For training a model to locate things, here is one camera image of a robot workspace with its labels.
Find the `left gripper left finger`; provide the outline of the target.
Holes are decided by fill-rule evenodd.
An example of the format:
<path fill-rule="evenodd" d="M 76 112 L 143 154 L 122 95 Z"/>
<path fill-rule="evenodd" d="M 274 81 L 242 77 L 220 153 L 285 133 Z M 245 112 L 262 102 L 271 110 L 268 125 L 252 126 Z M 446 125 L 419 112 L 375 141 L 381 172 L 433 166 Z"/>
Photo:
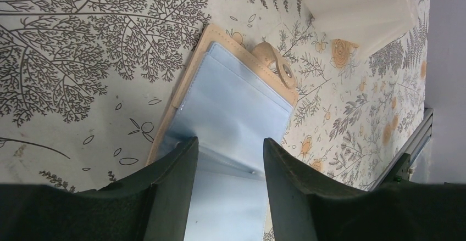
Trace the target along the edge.
<path fill-rule="evenodd" d="M 198 138 L 99 189 L 1 185 L 1 240 L 183 240 Z"/>

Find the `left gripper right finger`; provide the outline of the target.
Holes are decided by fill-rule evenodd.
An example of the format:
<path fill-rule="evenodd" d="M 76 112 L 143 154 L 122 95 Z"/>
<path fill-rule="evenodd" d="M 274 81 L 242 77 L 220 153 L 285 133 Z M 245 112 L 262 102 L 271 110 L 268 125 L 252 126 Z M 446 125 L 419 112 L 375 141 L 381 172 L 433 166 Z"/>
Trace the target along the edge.
<path fill-rule="evenodd" d="M 384 183 L 366 192 L 263 142 L 276 240 L 465 240 L 465 185 Z"/>

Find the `beige card holder wallet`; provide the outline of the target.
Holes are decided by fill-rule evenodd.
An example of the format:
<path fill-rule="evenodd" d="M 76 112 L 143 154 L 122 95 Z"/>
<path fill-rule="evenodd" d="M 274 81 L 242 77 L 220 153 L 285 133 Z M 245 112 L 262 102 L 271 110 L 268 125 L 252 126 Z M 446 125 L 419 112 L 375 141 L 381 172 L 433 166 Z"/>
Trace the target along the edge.
<path fill-rule="evenodd" d="M 271 44 L 248 51 L 214 24 L 203 30 L 148 157 L 198 138 L 184 240 L 262 239 L 263 141 L 282 140 L 297 98 L 295 77 Z"/>

